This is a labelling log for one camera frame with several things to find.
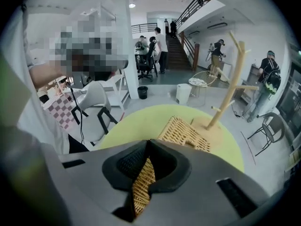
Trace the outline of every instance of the handrail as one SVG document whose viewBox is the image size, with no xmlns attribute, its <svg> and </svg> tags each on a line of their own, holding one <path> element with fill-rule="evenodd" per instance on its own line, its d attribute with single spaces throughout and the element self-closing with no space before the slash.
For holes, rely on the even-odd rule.
<svg viewBox="0 0 301 226">
<path fill-rule="evenodd" d="M 193 64 L 192 64 L 192 70 L 196 71 L 197 70 L 197 66 L 198 66 L 198 53 L 199 53 L 199 44 L 196 43 L 195 46 L 193 47 L 193 45 L 191 44 L 191 42 L 188 40 L 188 38 L 184 35 L 184 32 L 180 33 L 180 37 L 181 37 L 181 44 L 184 48 L 184 46 L 186 46 L 192 60 L 193 60 Z"/>
<path fill-rule="evenodd" d="M 157 26 L 158 26 L 157 23 L 133 25 L 132 26 L 132 33 L 153 32 Z"/>
<path fill-rule="evenodd" d="M 177 28 L 181 27 L 181 25 L 190 18 L 196 11 L 198 11 L 201 7 L 206 5 L 211 0 L 192 0 L 192 2 L 188 5 L 188 7 L 184 10 L 181 16 L 176 21 Z"/>
</svg>

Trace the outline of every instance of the checkered tablecloth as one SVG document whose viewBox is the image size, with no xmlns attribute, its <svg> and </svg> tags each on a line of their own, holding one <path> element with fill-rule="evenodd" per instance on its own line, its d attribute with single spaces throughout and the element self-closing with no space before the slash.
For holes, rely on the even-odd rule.
<svg viewBox="0 0 301 226">
<path fill-rule="evenodd" d="M 54 96 L 43 105 L 43 109 L 49 112 L 60 126 L 67 131 L 72 126 L 77 125 L 71 113 L 73 107 L 65 95 Z"/>
</svg>

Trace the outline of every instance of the woven rattan object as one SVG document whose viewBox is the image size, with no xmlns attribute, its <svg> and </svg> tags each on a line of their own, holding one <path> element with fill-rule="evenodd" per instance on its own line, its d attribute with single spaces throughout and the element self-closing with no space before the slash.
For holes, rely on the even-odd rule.
<svg viewBox="0 0 301 226">
<path fill-rule="evenodd" d="M 179 117 L 171 117 L 158 139 L 180 145 L 189 144 L 196 150 L 210 151 L 210 144 L 188 123 Z M 150 159 L 146 160 L 136 181 L 133 183 L 134 207 L 136 217 L 150 202 L 149 185 L 155 182 L 155 171 Z"/>
</svg>

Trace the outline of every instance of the staircase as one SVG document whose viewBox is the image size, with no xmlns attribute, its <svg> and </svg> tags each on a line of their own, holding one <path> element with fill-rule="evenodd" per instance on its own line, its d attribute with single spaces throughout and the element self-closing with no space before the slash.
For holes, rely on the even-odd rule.
<svg viewBox="0 0 301 226">
<path fill-rule="evenodd" d="M 192 66 L 178 38 L 174 39 L 170 35 L 166 35 L 166 43 L 168 49 L 166 69 L 192 70 Z"/>
</svg>

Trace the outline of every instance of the yellow-green tabletop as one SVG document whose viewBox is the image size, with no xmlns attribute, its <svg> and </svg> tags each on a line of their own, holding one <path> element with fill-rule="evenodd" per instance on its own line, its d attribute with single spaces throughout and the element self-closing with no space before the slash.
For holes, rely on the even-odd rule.
<svg viewBox="0 0 301 226">
<path fill-rule="evenodd" d="M 207 113 L 183 105 L 155 105 L 136 111 L 115 125 L 96 149 L 109 148 L 136 140 L 156 139 L 172 116 L 179 116 L 187 123 Z M 220 123 L 223 132 L 222 145 L 211 153 L 244 172 L 243 158 L 232 134 Z"/>
</svg>

